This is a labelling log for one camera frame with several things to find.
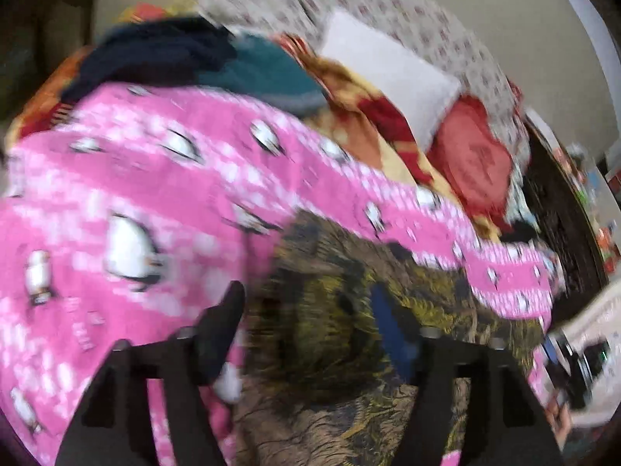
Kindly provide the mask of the dark floral patterned garment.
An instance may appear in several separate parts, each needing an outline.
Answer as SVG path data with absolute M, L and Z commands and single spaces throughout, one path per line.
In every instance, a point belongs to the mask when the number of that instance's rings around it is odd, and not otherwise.
M 502 340 L 532 370 L 538 320 L 498 316 L 463 270 L 420 266 L 395 242 L 364 240 L 299 212 L 250 299 L 237 464 L 389 464 L 417 392 L 382 348 L 371 313 L 378 282 L 423 325 L 470 343 Z

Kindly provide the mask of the dark navy clothes pile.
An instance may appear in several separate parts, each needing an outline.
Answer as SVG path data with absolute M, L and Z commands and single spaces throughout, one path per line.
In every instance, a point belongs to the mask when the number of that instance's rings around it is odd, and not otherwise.
M 203 71 L 220 71 L 236 57 L 228 29 L 201 16 L 119 25 L 87 54 L 61 101 L 77 103 L 108 82 L 192 85 Z

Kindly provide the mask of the light blue floral cloth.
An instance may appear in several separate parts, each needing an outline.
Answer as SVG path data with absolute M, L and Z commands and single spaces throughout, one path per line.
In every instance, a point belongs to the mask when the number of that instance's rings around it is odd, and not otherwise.
M 517 221 L 525 222 L 538 233 L 540 231 L 538 221 L 526 203 L 522 186 L 523 175 L 521 169 L 519 169 L 517 164 L 513 164 L 512 171 L 510 172 L 510 187 L 507 193 L 504 221 L 510 225 L 515 224 Z

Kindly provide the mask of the dark wooden cabinet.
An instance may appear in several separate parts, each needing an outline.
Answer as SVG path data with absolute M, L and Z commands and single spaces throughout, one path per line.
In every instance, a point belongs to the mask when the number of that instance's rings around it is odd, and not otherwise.
M 608 276 L 575 187 L 538 129 L 528 121 L 524 126 L 531 161 L 523 174 L 522 190 L 543 240 L 558 255 L 565 276 L 565 291 L 553 305 L 552 323 L 558 325 L 581 313 L 608 284 Z

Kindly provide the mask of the pink penguin blanket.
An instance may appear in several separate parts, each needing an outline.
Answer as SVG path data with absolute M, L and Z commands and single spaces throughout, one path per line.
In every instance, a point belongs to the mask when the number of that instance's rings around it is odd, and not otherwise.
M 299 212 L 463 270 L 502 318 L 550 325 L 553 263 L 479 238 L 463 210 L 389 180 L 293 116 L 211 89 L 108 84 L 68 123 L 13 146 L 1 200 L 1 411 L 37 464 L 56 462 L 115 341 L 165 340 L 232 281 L 250 299 Z M 229 464 L 248 319 L 203 402 Z

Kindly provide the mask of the red heart-shaped cushion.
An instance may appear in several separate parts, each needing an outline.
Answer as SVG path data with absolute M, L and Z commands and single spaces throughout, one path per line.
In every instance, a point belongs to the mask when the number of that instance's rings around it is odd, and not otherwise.
M 500 230 L 504 220 L 513 159 L 489 129 L 482 102 L 462 96 L 451 107 L 426 153 L 471 217 L 484 217 Z

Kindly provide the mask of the white square pillow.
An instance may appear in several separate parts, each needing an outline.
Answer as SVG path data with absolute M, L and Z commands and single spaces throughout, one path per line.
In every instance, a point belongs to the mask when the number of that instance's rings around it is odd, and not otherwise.
M 408 122 L 421 150 L 432 145 L 462 91 L 459 79 L 345 10 L 333 10 L 328 16 L 320 55 L 377 87 Z

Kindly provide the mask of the red yellow patterned blanket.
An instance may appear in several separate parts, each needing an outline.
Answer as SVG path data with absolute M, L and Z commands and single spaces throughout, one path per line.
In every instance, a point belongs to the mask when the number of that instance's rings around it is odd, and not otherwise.
M 322 87 L 327 107 L 303 122 L 387 178 L 419 184 L 458 204 L 443 175 L 419 150 L 408 122 L 379 89 L 341 63 L 317 55 L 300 37 L 272 38 Z

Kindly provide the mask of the teal folded garment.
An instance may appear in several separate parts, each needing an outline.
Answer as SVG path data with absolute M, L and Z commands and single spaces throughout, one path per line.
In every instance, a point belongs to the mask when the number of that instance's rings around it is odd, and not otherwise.
M 200 71 L 199 85 L 256 98 L 298 118 L 328 107 L 323 88 L 281 46 L 261 36 L 232 39 L 235 58 L 219 71 Z

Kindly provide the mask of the dark wooden side table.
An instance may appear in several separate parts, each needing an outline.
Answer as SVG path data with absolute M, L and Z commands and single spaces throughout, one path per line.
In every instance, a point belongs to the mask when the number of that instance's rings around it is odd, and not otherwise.
M 93 40 L 95 0 L 1 0 L 1 118 L 18 107 L 52 72 L 49 51 L 53 14 L 59 6 L 77 15 L 69 28 L 80 45 Z

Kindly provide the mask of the floral grey quilt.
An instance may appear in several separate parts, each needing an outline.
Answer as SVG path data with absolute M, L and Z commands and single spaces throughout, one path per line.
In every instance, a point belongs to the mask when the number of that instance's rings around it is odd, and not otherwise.
M 426 61 L 456 76 L 483 102 L 493 135 L 513 158 L 529 157 L 521 100 L 486 45 L 434 0 L 198 0 L 199 12 L 226 25 L 292 33 L 319 44 L 331 10 L 341 7 Z

